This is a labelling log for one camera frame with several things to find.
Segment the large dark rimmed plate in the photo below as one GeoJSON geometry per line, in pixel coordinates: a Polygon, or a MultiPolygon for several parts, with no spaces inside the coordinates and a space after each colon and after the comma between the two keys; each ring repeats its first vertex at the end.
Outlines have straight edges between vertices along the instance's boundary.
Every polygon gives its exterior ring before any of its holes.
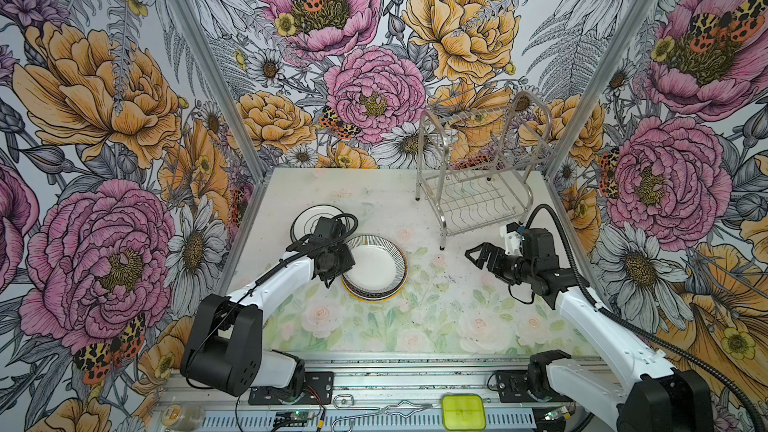
{"type": "Polygon", "coordinates": [[[407,259],[393,242],[376,235],[359,235],[347,245],[355,265],[341,279],[356,291],[383,295],[406,283],[407,259]]]}

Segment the metal wire dish rack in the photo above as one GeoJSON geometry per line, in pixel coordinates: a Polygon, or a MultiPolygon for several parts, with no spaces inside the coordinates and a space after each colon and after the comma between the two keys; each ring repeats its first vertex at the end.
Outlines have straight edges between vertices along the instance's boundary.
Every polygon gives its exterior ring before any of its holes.
{"type": "Polygon", "coordinates": [[[445,101],[427,108],[418,123],[415,199],[434,213],[441,251],[450,237],[525,217],[534,203],[528,177],[552,125],[550,108],[527,91],[488,109],[445,101]]]}

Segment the black geometric pattern plate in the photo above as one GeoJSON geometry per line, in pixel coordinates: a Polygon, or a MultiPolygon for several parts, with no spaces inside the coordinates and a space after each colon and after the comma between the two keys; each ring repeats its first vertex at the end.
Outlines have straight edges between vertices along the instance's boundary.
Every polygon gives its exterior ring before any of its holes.
{"type": "Polygon", "coordinates": [[[391,291],[389,291],[387,293],[384,293],[383,295],[356,291],[352,287],[352,285],[350,283],[348,283],[346,280],[342,281],[342,285],[344,286],[345,290],[352,297],[354,297],[355,299],[357,299],[357,300],[359,300],[361,302],[381,303],[381,302],[385,302],[385,301],[395,297],[396,295],[398,295],[404,289],[405,283],[401,283],[398,288],[393,289],[393,290],[391,290],[391,291]]]}

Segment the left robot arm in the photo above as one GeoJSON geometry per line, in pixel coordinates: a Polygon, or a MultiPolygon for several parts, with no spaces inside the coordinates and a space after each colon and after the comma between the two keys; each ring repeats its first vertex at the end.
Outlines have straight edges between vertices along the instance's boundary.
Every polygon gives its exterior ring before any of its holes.
{"type": "Polygon", "coordinates": [[[347,242],[357,227],[350,213],[321,217],[262,276],[227,296],[203,299],[179,366],[188,384],[233,397],[252,387],[278,389],[291,399],[302,395],[304,361],[266,349],[264,324],[299,288],[314,280],[329,287],[355,265],[347,242]]]}

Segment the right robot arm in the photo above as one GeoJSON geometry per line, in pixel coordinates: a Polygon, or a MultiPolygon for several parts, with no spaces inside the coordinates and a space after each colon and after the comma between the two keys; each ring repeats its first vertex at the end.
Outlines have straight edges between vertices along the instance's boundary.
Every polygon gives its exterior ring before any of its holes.
{"type": "Polygon", "coordinates": [[[628,327],[607,317],[588,283],[564,268],[552,234],[542,228],[504,230],[505,244],[484,242],[466,251],[477,268],[509,286],[527,284],[574,326],[613,372],[610,382],[570,354],[534,354],[525,373],[497,375],[501,399],[570,399],[616,431],[712,431],[710,390],[694,371],[680,371],[628,327]]]}

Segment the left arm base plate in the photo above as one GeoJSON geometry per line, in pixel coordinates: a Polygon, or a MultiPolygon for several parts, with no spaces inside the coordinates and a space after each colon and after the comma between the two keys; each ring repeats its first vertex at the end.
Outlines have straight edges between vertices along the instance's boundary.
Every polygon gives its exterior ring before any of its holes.
{"type": "Polygon", "coordinates": [[[252,387],[248,404],[252,406],[323,405],[332,402],[335,374],[330,371],[310,371],[304,374],[299,387],[293,381],[286,388],[252,387]]]}

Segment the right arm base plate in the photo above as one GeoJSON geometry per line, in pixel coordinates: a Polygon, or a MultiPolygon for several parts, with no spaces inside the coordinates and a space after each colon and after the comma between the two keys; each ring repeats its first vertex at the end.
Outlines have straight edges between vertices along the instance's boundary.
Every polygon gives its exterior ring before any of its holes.
{"type": "Polygon", "coordinates": [[[523,370],[499,370],[493,374],[501,403],[534,402],[528,387],[528,374],[523,370]]]}

